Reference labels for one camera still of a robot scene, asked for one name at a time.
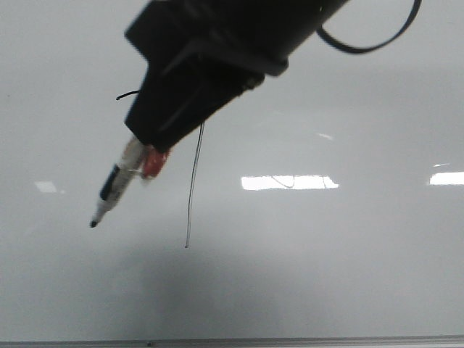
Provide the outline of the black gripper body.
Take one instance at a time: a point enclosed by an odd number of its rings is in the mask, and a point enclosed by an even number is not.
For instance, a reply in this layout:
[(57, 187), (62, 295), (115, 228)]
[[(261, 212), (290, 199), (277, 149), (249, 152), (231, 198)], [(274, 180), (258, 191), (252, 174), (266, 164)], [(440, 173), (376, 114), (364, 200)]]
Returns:
[(159, 152), (288, 67), (234, 33), (211, 1), (150, 1), (125, 37), (148, 64), (125, 124)]

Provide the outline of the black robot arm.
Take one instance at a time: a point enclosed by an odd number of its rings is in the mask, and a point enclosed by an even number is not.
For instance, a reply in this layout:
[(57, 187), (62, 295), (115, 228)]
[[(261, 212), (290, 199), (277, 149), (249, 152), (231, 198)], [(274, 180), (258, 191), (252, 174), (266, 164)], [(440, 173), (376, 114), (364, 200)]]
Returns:
[(125, 119), (165, 152), (267, 76), (342, 1), (150, 1), (125, 36), (148, 70)]

